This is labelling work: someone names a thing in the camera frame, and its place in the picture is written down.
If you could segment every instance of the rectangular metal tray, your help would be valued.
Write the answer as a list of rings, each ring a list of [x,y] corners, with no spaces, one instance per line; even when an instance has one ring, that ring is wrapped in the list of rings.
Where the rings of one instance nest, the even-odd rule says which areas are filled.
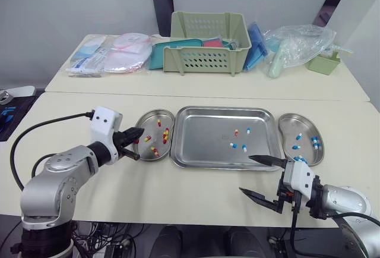
[[[170,157],[186,168],[274,171],[278,167],[261,165],[248,156],[280,158],[276,130],[273,116],[265,109],[187,106],[177,113]]]

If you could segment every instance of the transparent plastic bag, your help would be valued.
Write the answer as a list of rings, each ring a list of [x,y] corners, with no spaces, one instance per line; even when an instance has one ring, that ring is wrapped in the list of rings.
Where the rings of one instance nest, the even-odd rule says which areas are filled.
[[[148,35],[126,33],[113,40],[104,71],[107,73],[134,73],[142,71],[152,53],[152,41]]]
[[[118,49],[109,49],[104,61],[104,71],[107,73],[133,73],[141,71],[152,53],[152,46],[142,53],[129,53]]]
[[[101,77],[108,53],[108,48],[101,47],[89,57],[72,59],[66,71],[70,77]]]
[[[335,36],[336,32],[328,27],[308,24],[269,30],[264,33],[264,40],[267,48],[281,53],[277,58],[287,68],[310,61],[332,44]]]

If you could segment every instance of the small green container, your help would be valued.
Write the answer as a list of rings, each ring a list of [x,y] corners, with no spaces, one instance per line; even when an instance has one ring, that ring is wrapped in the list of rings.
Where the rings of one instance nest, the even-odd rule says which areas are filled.
[[[325,75],[330,75],[333,69],[340,63],[337,58],[338,52],[332,53],[331,57],[318,55],[308,62],[308,69]]]

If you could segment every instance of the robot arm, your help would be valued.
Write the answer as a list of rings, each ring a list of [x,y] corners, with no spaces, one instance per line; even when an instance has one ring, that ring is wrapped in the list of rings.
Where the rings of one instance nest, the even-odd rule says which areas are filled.
[[[118,131],[122,115],[97,107],[91,123],[91,144],[52,156],[43,171],[32,178],[21,195],[23,235],[14,252],[22,257],[70,257],[75,199],[79,189],[104,164],[128,156],[140,156],[125,146],[144,130]]]
[[[255,203],[282,213],[284,202],[295,205],[301,196],[300,206],[294,206],[294,212],[300,207],[309,207],[309,213],[314,218],[332,217],[342,229],[347,245],[356,253],[355,257],[380,257],[379,225],[361,217],[339,217],[342,213],[362,213],[375,218],[369,199],[361,192],[351,187],[321,185],[319,176],[304,162],[288,162],[287,159],[260,155],[250,158],[265,165],[284,168],[277,189],[278,200],[269,202],[262,194],[240,188]]]

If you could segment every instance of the green basket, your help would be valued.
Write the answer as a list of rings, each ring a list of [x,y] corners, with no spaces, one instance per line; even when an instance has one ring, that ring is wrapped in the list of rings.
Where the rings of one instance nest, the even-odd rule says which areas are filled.
[[[176,11],[172,14],[172,40],[222,37],[237,40],[235,50],[217,47],[164,48],[164,71],[231,73],[242,71],[251,41],[242,14]]]

